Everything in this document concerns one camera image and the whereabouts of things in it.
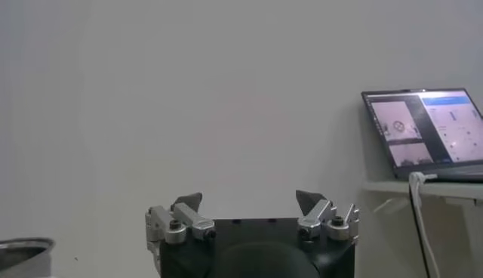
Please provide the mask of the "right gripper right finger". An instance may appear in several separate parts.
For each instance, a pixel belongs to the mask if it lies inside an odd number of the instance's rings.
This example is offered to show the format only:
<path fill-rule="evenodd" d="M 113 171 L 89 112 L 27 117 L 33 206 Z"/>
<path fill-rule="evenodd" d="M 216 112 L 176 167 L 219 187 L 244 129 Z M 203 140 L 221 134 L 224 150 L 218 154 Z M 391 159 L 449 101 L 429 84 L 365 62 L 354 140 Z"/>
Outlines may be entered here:
<path fill-rule="evenodd" d="M 317 239 L 322 233 L 334 241 L 358 240 L 359 208 L 354 204 L 345 215 L 338 215 L 335 204 L 320 193 L 297 190 L 295 196 L 303 214 L 297 219 L 303 240 Z"/>

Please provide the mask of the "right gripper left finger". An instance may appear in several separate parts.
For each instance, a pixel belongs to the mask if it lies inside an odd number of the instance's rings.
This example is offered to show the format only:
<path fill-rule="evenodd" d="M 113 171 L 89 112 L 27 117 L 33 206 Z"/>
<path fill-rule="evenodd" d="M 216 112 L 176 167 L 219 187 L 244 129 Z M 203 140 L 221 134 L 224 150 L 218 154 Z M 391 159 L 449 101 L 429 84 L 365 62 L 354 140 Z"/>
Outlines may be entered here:
<path fill-rule="evenodd" d="M 149 207 L 145 214 L 146 241 L 183 244 L 189 233 L 198 241 L 213 239 L 216 236 L 214 220 L 198 213 L 202 199 L 202 193 L 198 192 L 179 196 L 169 208 Z"/>

